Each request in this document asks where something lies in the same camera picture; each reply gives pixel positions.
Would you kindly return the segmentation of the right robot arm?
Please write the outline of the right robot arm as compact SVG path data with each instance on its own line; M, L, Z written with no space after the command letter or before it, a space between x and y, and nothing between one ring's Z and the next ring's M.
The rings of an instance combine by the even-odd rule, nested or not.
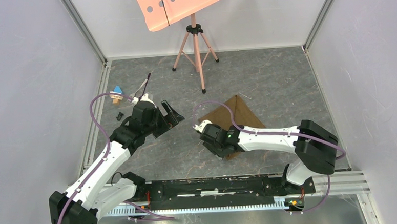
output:
M270 150L291 153L297 160L288 164L281 179L286 193L295 193L311 176L332 175L337 160L338 138L311 120L297 126L261 129L230 126L228 130L204 120L194 125L203 145L216 157L240 152Z

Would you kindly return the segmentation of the brown cloth napkin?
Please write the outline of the brown cloth napkin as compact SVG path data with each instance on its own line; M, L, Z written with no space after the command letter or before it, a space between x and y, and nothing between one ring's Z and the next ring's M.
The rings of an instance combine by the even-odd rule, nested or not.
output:
M260 121L259 118L250 110L240 96L235 95L227 100L224 104L229 110L232 111L234 114L234 121L236 124L240 125L240 127L250 126L253 128L265 128L263 122ZM235 137L228 137L228 131L235 131L236 133L239 132L239 130L232 127L233 123L231 121L231 115L228 109L226 109L224 106L219 106L217 109L201 117L199 121L202 122L203 120L209 120L215 126L219 127L219 129L216 130L218 133L215 136L215 141L211 141L210 139L206 138L203 140L203 142L221 146L232 145L235 147L235 153L225 158L230 160L238 156L240 153L243 153L244 150L241 147L236 146Z

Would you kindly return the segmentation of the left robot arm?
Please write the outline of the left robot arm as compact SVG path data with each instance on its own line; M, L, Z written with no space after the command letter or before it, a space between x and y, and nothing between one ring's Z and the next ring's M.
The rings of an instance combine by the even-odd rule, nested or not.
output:
M167 101L161 102L167 112L163 115L152 101L139 101L132 114L116 128L106 148L75 183L63 193L55 191L49 198L52 224L98 224L110 210L127 199L141 201L146 187L124 177L110 188L103 190L112 174L149 135L160 135L177 126L185 118Z

